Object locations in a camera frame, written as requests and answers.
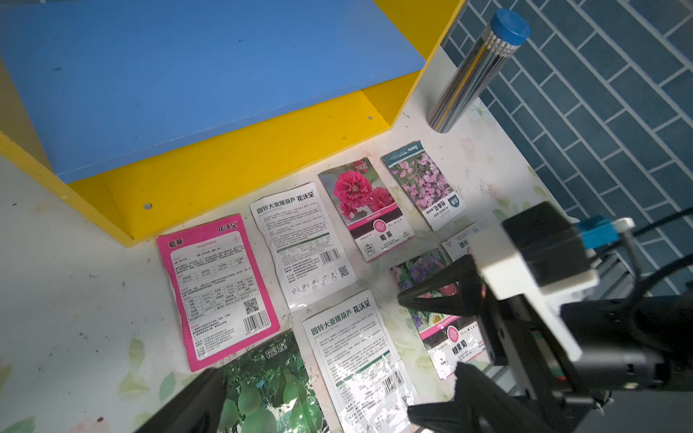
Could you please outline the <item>pink back seed packet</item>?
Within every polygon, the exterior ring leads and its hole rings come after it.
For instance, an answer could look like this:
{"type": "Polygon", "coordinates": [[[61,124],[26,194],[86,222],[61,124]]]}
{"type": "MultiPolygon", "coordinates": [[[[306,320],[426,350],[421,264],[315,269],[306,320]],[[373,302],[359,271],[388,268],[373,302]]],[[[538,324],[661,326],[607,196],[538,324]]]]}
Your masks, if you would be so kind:
{"type": "Polygon", "coordinates": [[[158,236],[189,368],[214,366],[281,329],[239,215],[158,236]]]}

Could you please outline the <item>mixed aster flower seed packet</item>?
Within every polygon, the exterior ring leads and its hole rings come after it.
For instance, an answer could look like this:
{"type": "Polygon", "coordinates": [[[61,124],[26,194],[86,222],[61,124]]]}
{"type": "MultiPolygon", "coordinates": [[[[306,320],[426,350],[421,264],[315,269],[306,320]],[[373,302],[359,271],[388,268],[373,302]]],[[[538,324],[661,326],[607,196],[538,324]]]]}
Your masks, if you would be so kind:
{"type": "Polygon", "coordinates": [[[472,223],[440,244],[448,264],[454,263],[469,254],[469,238],[479,231],[478,223],[472,223]]]}

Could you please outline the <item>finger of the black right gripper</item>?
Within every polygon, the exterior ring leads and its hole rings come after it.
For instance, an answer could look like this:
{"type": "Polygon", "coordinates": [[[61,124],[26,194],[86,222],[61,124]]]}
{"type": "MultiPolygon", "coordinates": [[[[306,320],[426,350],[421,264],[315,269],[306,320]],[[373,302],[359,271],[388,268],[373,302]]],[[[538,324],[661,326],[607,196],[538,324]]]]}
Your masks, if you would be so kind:
{"type": "Polygon", "coordinates": [[[463,433],[471,431],[468,410],[456,402],[426,403],[409,406],[412,424],[433,432],[463,433]]]}
{"type": "Polygon", "coordinates": [[[471,254],[397,296],[410,310],[472,318],[481,314],[485,283],[471,254]]]}

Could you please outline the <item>pink hollyhock seed packet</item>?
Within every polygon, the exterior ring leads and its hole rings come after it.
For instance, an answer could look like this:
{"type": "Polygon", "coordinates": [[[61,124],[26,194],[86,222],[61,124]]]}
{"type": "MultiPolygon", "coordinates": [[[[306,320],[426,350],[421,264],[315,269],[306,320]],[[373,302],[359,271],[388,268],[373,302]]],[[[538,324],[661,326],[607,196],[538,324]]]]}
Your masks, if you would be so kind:
{"type": "Polygon", "coordinates": [[[402,209],[368,158],[323,171],[319,180],[366,262],[414,238],[402,209]]]}

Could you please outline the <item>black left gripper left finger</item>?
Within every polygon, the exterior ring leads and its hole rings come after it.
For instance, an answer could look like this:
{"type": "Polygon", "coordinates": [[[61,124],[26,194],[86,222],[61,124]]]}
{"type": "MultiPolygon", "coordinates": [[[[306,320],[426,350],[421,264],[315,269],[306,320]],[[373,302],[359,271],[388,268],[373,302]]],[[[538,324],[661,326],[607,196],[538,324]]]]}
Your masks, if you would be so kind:
{"type": "Polygon", "coordinates": [[[226,398],[224,372],[220,368],[209,368],[136,432],[217,432],[226,398]]]}

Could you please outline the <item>white text back seed packet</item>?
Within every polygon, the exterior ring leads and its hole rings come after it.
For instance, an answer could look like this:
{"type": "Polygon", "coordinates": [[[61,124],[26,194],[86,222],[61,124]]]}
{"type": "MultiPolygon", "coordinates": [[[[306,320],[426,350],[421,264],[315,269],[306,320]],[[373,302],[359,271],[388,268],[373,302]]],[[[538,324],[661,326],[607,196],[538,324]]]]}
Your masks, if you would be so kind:
{"type": "Polygon", "coordinates": [[[302,310],[357,281],[313,182],[250,205],[291,311],[302,310]]]}

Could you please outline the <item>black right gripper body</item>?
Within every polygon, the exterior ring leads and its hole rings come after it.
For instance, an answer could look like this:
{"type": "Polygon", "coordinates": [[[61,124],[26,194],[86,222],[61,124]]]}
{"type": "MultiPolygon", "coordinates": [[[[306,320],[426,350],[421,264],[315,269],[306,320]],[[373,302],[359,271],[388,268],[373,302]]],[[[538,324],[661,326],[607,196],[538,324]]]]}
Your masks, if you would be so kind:
{"type": "Polygon", "coordinates": [[[549,427],[572,428],[567,397],[574,392],[574,368],[529,302],[521,296],[500,301],[487,289],[479,317],[492,359],[510,368],[521,401],[549,427]]]}

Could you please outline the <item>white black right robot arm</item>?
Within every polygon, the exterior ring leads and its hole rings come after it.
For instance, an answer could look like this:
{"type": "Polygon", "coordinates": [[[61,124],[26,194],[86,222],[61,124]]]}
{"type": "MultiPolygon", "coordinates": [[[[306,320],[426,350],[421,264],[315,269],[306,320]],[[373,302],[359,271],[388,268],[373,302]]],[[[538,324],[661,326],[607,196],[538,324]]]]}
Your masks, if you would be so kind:
{"type": "Polygon", "coordinates": [[[599,284],[596,250],[635,250],[629,218],[570,223],[543,202],[469,239],[469,254],[399,294],[408,309],[475,319],[512,396],[458,362],[448,402],[419,404],[410,421],[435,432],[571,432],[619,391],[692,388],[692,296],[652,297],[690,255],[649,276],[633,270],[621,299],[586,301],[599,284]]]}

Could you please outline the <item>pink aster seed packet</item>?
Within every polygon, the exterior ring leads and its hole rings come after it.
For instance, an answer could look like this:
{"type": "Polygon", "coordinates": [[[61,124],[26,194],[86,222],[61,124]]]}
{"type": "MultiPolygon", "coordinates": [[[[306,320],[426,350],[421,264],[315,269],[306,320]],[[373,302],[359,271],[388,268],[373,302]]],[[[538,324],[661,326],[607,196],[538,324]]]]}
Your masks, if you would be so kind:
{"type": "MultiPolygon", "coordinates": [[[[444,252],[435,248],[395,265],[391,273],[402,292],[429,280],[449,264],[444,252]]],[[[491,362],[478,323],[471,318],[409,310],[413,324],[440,380],[454,375],[459,362],[487,369],[491,362]]]]}

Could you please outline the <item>purple flower seed packet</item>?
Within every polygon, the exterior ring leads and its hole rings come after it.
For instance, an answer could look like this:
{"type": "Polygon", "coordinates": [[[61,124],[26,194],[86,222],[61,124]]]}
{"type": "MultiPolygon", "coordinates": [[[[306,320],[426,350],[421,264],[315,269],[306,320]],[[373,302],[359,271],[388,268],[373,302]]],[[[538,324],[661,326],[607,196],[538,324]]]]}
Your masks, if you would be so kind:
{"type": "Polygon", "coordinates": [[[433,231],[439,231],[466,209],[463,198],[420,141],[388,153],[382,160],[433,231]]]}

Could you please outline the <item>white text packet shelf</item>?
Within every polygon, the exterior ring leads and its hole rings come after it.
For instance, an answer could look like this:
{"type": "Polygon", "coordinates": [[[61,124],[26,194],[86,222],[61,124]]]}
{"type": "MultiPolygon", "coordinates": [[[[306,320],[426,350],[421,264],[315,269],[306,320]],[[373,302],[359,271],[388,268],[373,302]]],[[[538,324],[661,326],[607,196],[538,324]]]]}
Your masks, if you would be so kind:
{"type": "Polygon", "coordinates": [[[417,393],[371,290],[302,323],[345,432],[413,432],[417,393]]]}

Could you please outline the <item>green gourd seed packet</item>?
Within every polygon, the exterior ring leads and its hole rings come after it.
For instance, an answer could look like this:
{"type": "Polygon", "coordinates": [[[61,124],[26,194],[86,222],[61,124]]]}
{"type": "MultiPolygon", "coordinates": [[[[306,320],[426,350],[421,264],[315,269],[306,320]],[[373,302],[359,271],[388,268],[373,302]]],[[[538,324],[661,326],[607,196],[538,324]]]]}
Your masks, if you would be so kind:
{"type": "Polygon", "coordinates": [[[328,432],[292,331],[225,364],[219,432],[328,432]]]}

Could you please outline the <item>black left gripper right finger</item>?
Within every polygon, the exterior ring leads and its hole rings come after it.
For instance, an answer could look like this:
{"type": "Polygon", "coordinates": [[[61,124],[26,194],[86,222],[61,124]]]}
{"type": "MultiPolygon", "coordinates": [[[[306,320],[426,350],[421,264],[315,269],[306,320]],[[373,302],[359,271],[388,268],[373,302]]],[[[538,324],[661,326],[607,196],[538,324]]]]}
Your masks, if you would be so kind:
{"type": "Polygon", "coordinates": [[[494,432],[552,432],[539,406],[506,393],[482,371],[458,363],[454,401],[482,418],[494,432]]]}

